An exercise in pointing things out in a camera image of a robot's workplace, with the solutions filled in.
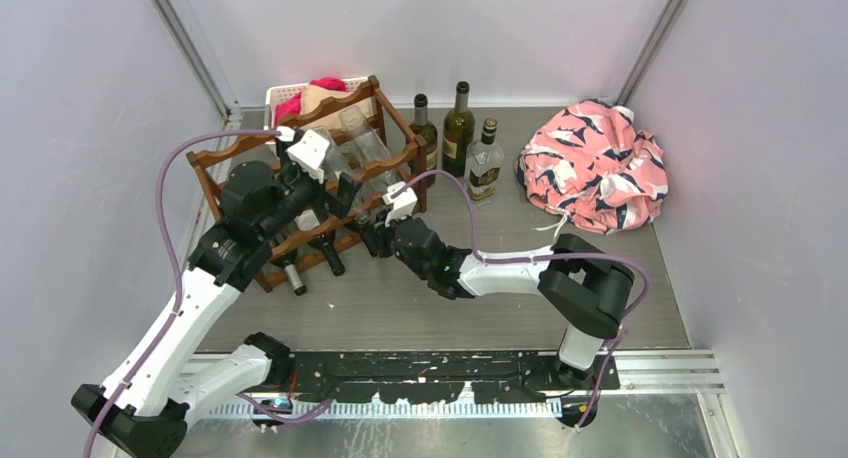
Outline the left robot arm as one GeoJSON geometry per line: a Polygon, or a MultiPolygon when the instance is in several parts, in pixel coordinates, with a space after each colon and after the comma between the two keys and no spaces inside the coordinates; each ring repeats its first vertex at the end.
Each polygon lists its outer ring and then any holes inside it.
{"type": "Polygon", "coordinates": [[[189,428],[253,387],[285,387],[289,348],[254,333],[194,377],[179,375],[223,312],[271,259],[271,241],[308,208],[350,211],[361,181],[341,173],[336,192],[321,175],[289,162],[280,173],[260,161],[238,165],[221,191],[221,218],[207,230],[176,280],[168,305],[128,358],[102,384],[83,384],[73,407],[99,435],[132,457],[170,457],[189,428]]]}

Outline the dark bottle cream label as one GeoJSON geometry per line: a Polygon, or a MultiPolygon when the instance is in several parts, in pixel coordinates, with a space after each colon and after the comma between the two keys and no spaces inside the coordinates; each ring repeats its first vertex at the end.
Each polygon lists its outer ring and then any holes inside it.
{"type": "MultiPolygon", "coordinates": [[[[326,217],[327,214],[323,210],[316,213],[313,209],[306,209],[295,218],[295,223],[300,231],[308,233],[319,227],[326,217]]],[[[323,254],[333,275],[340,276],[346,272],[346,268],[335,249],[335,238],[336,232],[330,230],[315,235],[308,244],[323,254]]]]}

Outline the clear bottle with dark cap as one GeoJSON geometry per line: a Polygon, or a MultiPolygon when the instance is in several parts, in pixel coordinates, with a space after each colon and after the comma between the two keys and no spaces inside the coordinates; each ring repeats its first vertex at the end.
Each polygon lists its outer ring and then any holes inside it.
{"type": "Polygon", "coordinates": [[[504,153],[495,142],[498,121],[487,118],[482,125],[479,140],[473,141],[466,151],[464,186],[475,205],[488,202],[496,191],[496,181],[503,163],[504,153]]]}

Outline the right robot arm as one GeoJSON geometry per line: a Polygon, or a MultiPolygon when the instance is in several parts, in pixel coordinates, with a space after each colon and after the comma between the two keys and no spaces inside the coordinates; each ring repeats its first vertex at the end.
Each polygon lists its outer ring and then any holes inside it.
{"type": "Polygon", "coordinates": [[[566,320],[555,374],[567,388],[594,374],[602,346],[617,337],[635,277],[624,263],[574,234],[524,252],[483,253],[446,244],[420,218],[388,220],[367,233],[374,255],[393,256],[439,296],[545,298],[566,320]]]}

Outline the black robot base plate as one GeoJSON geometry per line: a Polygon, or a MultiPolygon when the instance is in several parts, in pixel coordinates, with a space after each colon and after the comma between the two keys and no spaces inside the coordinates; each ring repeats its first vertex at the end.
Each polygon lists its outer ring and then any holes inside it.
{"type": "Polygon", "coordinates": [[[251,392],[278,392],[285,398],[338,404],[448,404],[469,389],[475,404],[539,403],[602,391],[618,390],[621,381],[613,360],[603,368],[595,358],[583,379],[567,373],[553,352],[541,351],[400,351],[294,352],[290,370],[251,392]]]}

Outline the small clear glass bottle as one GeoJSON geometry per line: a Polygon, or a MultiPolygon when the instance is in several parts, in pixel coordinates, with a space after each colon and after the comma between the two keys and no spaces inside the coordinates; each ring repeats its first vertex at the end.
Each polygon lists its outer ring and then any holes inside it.
{"type": "MultiPolygon", "coordinates": [[[[354,176],[359,165],[350,166],[351,158],[356,158],[355,153],[350,148],[339,147],[331,136],[328,129],[324,127],[313,128],[313,131],[324,137],[329,142],[328,154],[325,160],[325,167],[338,177],[341,173],[347,173],[354,176]]],[[[354,212],[354,221],[358,225],[368,225],[372,223],[372,214],[365,209],[365,202],[375,193],[374,188],[367,182],[362,183],[362,187],[353,200],[351,210],[354,212]]]]}

